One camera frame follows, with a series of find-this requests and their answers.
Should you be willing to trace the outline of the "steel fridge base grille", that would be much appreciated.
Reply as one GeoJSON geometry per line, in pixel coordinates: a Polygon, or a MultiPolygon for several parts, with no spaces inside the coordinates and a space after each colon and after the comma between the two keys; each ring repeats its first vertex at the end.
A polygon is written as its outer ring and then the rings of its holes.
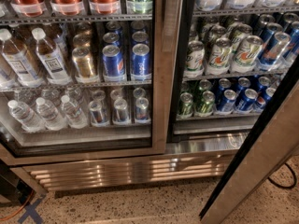
{"type": "Polygon", "coordinates": [[[247,137],[221,133],[166,146],[163,155],[16,167],[38,193],[221,176],[247,137]]]}

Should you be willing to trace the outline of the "green can bottom shelf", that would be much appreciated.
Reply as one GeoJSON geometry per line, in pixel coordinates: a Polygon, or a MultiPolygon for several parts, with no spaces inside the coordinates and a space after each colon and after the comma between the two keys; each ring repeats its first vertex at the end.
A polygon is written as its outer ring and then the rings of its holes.
{"type": "Polygon", "coordinates": [[[195,106],[195,116],[206,117],[213,111],[215,104],[215,94],[212,91],[204,91],[200,101],[195,106]]]}

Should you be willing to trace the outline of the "tea bottle white cap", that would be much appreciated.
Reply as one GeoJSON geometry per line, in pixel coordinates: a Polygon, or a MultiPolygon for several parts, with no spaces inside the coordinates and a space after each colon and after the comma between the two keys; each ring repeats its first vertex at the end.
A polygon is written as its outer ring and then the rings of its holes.
{"type": "Polygon", "coordinates": [[[32,35],[36,41],[36,55],[48,72],[49,83],[68,84],[71,81],[71,76],[60,48],[42,28],[33,29],[32,35]]]}

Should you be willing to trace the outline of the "blue can bottom right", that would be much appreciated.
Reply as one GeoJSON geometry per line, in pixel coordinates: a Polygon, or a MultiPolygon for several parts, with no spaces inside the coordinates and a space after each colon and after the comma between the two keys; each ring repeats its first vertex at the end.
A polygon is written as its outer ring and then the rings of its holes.
{"type": "Polygon", "coordinates": [[[235,102],[235,111],[248,113],[252,110],[253,104],[257,100],[258,93],[253,89],[245,89],[235,102]]]}

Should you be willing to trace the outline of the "green can bottom far left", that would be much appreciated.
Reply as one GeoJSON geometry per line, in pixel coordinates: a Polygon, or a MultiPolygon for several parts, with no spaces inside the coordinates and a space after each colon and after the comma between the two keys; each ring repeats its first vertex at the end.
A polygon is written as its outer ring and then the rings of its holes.
{"type": "Polygon", "coordinates": [[[188,92],[183,92],[179,97],[178,117],[186,119],[192,115],[193,97],[188,92]]]}

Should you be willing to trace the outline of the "small silver can middle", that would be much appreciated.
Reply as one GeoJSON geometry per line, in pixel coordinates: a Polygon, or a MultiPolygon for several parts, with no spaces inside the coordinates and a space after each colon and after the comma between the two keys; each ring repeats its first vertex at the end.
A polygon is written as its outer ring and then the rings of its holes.
{"type": "Polygon", "coordinates": [[[131,122],[129,106],[125,99],[117,99],[113,104],[113,122],[115,124],[128,124],[131,122]]]}

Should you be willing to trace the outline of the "water bottle left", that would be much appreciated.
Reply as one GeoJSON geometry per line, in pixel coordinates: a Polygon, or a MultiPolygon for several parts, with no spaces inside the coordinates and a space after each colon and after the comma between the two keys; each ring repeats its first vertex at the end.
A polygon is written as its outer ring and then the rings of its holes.
{"type": "Polygon", "coordinates": [[[25,102],[11,100],[7,105],[10,115],[26,132],[39,132],[45,129],[42,118],[25,102]]]}

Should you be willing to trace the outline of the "green white can far left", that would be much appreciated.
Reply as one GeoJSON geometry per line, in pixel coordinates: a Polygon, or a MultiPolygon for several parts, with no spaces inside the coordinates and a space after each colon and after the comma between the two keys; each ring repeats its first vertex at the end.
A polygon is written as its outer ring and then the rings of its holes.
{"type": "Polygon", "coordinates": [[[188,44],[185,61],[184,76],[198,77],[203,74],[203,61],[205,58],[205,47],[201,41],[191,41],[188,44]]]}

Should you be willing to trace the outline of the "water bottle right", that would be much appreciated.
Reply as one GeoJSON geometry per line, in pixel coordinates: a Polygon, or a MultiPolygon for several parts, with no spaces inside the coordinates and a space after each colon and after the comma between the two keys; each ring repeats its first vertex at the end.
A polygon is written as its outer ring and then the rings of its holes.
{"type": "Polygon", "coordinates": [[[61,109],[72,128],[82,129],[88,125],[87,117],[77,100],[68,95],[63,95],[61,102],[61,109]]]}

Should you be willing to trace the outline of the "steel fridge door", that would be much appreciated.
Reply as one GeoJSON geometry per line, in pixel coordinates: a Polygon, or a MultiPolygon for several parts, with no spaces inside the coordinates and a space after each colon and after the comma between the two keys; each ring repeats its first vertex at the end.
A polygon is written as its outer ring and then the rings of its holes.
{"type": "Polygon", "coordinates": [[[163,152],[183,0],[1,0],[1,157],[163,152]]]}
{"type": "Polygon", "coordinates": [[[221,224],[299,143],[299,58],[281,80],[273,98],[199,214],[202,224],[221,224]]]}

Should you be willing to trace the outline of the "blue pepsi can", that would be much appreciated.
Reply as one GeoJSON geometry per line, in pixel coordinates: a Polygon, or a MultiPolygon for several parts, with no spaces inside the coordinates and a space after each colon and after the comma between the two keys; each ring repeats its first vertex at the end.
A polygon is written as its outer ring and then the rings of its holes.
{"type": "Polygon", "coordinates": [[[105,82],[120,82],[126,79],[125,64],[121,50],[114,45],[107,45],[102,50],[105,82]]]}
{"type": "Polygon", "coordinates": [[[132,48],[131,79],[151,79],[150,48],[146,44],[136,44],[132,48]]]}

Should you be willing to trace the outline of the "water bottle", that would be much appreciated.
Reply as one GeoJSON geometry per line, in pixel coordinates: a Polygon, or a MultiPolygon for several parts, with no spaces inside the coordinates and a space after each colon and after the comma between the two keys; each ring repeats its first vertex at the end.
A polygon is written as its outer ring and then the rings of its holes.
{"type": "Polygon", "coordinates": [[[47,129],[59,131],[67,127],[67,123],[55,104],[45,98],[36,99],[36,112],[45,121],[47,129]]]}
{"type": "Polygon", "coordinates": [[[88,125],[87,117],[77,100],[68,95],[63,95],[61,102],[61,109],[72,128],[82,129],[88,125]]]}
{"type": "Polygon", "coordinates": [[[25,102],[11,100],[7,105],[10,115],[26,132],[39,132],[45,129],[42,118],[25,102]]]}

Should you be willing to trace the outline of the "front gold can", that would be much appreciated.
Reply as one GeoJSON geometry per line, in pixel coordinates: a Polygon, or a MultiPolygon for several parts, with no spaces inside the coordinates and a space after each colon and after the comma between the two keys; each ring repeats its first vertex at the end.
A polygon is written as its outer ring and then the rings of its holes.
{"type": "Polygon", "coordinates": [[[72,61],[76,68],[76,80],[78,83],[93,84],[100,81],[93,55],[89,48],[78,47],[73,49],[72,61]]]}

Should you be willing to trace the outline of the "front blue Pepsi can left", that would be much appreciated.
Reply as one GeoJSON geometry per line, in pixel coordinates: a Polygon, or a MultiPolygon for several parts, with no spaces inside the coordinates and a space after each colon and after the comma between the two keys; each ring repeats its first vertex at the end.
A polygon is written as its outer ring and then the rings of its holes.
{"type": "Polygon", "coordinates": [[[125,64],[121,50],[114,45],[107,45],[102,50],[105,82],[120,82],[126,79],[125,64]]]}

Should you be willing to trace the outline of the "small silver can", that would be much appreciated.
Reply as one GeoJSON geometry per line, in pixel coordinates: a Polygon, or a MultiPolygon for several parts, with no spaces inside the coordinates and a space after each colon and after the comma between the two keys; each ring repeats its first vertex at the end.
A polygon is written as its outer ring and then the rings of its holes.
{"type": "Polygon", "coordinates": [[[140,97],[135,100],[135,120],[141,123],[150,120],[150,103],[145,97],[140,97]]]}
{"type": "Polygon", "coordinates": [[[89,113],[92,126],[101,127],[109,124],[107,105],[104,102],[99,100],[91,101],[89,103],[89,113]]]}
{"type": "Polygon", "coordinates": [[[128,124],[131,122],[129,106],[125,99],[117,99],[113,104],[113,122],[115,124],[128,124]]]}

